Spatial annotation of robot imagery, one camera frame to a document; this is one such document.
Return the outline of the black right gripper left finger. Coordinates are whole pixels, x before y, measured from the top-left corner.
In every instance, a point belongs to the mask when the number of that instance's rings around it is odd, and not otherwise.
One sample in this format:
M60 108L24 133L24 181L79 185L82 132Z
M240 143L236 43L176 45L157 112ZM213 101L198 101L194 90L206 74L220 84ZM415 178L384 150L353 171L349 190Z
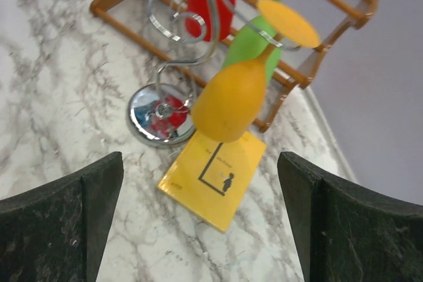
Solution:
M95 281L123 178L113 152L1 200L1 280Z

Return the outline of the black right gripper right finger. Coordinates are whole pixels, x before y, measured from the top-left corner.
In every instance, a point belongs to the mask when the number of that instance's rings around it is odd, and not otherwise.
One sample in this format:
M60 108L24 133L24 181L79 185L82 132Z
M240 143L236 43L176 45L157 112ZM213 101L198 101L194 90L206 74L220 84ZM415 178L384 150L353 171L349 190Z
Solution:
M421 281L422 206L279 155L278 177L305 281Z

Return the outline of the orange plastic wine glass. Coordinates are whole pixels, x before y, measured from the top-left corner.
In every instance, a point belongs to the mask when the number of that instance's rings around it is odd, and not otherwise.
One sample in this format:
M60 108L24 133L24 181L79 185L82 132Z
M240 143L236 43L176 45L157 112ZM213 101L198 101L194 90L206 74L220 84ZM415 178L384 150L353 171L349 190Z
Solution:
M256 58L219 71L190 111L195 128L220 143L238 140L260 112L270 72L266 64L274 57L274 50L283 48L283 38L306 48L321 43L313 26L283 3L259 0L257 8L276 34L270 36L252 24L250 27L268 42L264 51Z

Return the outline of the green plastic wine glass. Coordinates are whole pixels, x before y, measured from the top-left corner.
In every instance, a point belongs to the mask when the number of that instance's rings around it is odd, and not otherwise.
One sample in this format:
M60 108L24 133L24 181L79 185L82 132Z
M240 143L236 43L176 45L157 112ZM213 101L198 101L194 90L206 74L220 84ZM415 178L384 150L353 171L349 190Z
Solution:
M276 31L268 24L265 18L261 15L254 17L245 24L229 46L222 69L258 57L268 45L268 42L256 30L250 26L255 25L258 29L267 32L270 36L274 36Z

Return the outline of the red plastic wine glass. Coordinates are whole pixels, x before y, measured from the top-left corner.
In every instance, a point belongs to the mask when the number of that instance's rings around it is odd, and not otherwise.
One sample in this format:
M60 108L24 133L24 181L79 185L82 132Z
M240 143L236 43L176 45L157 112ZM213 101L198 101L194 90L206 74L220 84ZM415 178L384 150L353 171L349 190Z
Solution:
M219 14L218 18L220 22L219 40L222 41L226 39L226 37L228 37L228 35L231 33L231 25L233 22L234 14L232 11L229 10L223 0L216 1ZM206 24L206 35L203 38L203 41L209 42L211 40L212 25L207 0L187 0L186 10L200 15L204 19L204 22ZM200 25L192 18L187 18L185 20L185 27L188 33L195 38L197 38L202 33Z

